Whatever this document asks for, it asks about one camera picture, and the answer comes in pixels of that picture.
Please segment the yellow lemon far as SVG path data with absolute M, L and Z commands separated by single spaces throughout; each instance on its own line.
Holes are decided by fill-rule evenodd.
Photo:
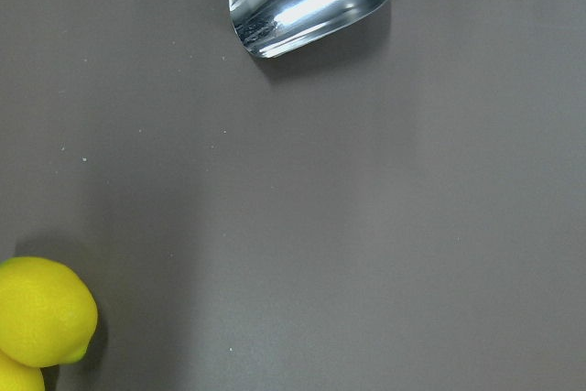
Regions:
M 1 264 L 1 351 L 31 367 L 74 364 L 98 323 L 92 292 L 69 267 L 35 256 Z

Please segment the yellow lemon near lime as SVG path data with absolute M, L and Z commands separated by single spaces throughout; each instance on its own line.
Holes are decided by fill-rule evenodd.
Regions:
M 41 370 L 18 363 L 1 353 L 1 391 L 45 391 Z

